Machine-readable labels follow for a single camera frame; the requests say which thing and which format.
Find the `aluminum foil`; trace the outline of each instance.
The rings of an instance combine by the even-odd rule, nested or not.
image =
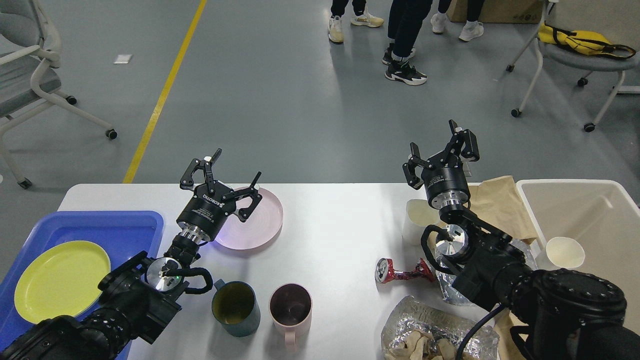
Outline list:
[[[525,242],[519,239],[511,240],[511,244],[524,252],[525,255],[525,263],[532,268],[533,270],[537,270],[538,266],[536,264],[536,260],[531,254],[531,248]],[[436,248],[436,261],[440,264],[440,266],[446,267],[446,265],[442,262],[442,254]],[[438,282],[440,283],[440,289],[442,290],[442,299],[444,302],[452,305],[460,305],[460,306],[475,306],[474,303],[469,301],[466,297],[464,297],[460,292],[453,288],[452,284],[454,280],[456,280],[455,275],[444,274],[439,271],[435,271],[436,277],[438,278]]]
[[[435,341],[448,339],[456,348],[462,342],[467,332],[476,323],[434,309],[426,304],[416,301],[413,296],[407,296],[400,300],[391,311],[387,322],[380,334],[382,354],[386,354],[392,348],[400,346],[412,330],[420,329],[430,332]],[[481,327],[471,338],[465,352],[482,360],[497,360],[498,358],[498,334],[488,325]]]

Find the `black sneaker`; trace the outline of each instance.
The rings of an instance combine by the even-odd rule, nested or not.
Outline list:
[[[392,60],[387,67],[385,77],[389,80],[402,81],[407,85],[422,85],[427,82],[427,75],[415,70],[408,61]]]
[[[385,65],[389,65],[391,63],[391,60],[393,60],[393,58],[391,57],[391,52],[394,50],[393,47],[388,47],[387,50],[385,50],[385,55],[382,57],[382,63]]]
[[[387,50],[385,50],[385,55],[382,57],[382,63],[385,65],[389,65],[393,58],[391,57],[391,52],[394,50],[393,44],[389,44]],[[411,54],[409,54],[409,59],[415,56],[415,48],[411,49]]]

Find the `yellow bag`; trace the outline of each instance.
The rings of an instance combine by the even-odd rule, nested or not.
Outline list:
[[[572,49],[583,55],[596,55],[605,58],[624,60],[636,54],[631,47],[612,44],[602,34],[585,30],[562,30],[547,23],[540,26],[538,38],[542,42],[555,44],[565,49]]]

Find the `gray floor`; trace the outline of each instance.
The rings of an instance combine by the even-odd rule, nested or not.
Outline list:
[[[386,28],[345,19],[345,44],[329,43],[330,3],[209,0],[134,182],[176,183],[191,158],[221,147],[215,170],[229,183],[248,182],[257,170],[263,183],[398,183],[409,142],[424,154],[439,151],[449,139],[447,120],[455,119],[476,133],[482,154],[470,181],[612,179],[640,201],[640,97],[618,96],[595,132],[582,130],[614,74],[593,74],[577,88],[581,71],[548,61],[514,119],[509,112],[534,72],[532,49],[513,73],[504,68],[533,25],[485,24],[485,36],[464,44],[461,24],[436,36],[426,22],[414,64],[429,80],[412,87],[383,76]],[[57,70],[63,89],[114,123],[119,137],[109,142],[62,109],[7,134],[34,187],[19,188],[0,161],[0,277],[71,186],[122,182],[198,1],[44,5],[65,45]],[[388,6],[369,1],[384,18]],[[0,52],[13,48],[0,42]],[[113,65],[122,53],[134,54],[132,62]],[[627,79],[640,84],[640,72]]]

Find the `yellow floor line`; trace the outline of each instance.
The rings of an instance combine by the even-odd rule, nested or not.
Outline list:
[[[140,166],[140,161],[145,154],[145,150],[147,150],[147,145],[149,144],[149,140],[151,139],[151,135],[156,128],[156,124],[158,118],[160,117],[160,113],[162,113],[162,109],[164,107],[164,102],[166,98],[169,96],[169,92],[171,91],[171,87],[173,86],[173,81],[175,80],[175,76],[178,74],[178,70],[180,70],[180,65],[182,64],[182,59],[184,58],[184,54],[187,52],[187,48],[189,47],[189,43],[191,42],[191,37],[193,36],[193,32],[198,26],[198,21],[200,21],[200,15],[202,14],[202,10],[204,10],[204,6],[207,3],[207,0],[200,0],[200,5],[198,6],[198,10],[196,10],[195,15],[193,16],[193,20],[191,21],[191,25],[189,26],[189,30],[187,31],[187,35],[184,36],[184,40],[182,41],[182,46],[180,46],[180,51],[178,55],[175,57],[175,61],[173,62],[173,66],[171,67],[171,72],[169,72],[169,76],[166,78],[164,82],[164,87],[162,92],[160,93],[160,97],[158,97],[158,102],[156,103],[156,107],[154,108],[154,112],[151,114],[149,118],[149,123],[147,124],[147,128],[145,132],[142,134],[142,139],[140,139],[140,143],[138,144],[138,148],[136,149],[136,153],[133,155],[133,159],[131,160],[131,164],[129,164],[129,169],[127,170],[127,174],[122,181],[124,184],[131,184],[133,182],[133,178],[136,176],[136,172],[138,171],[138,167]]]

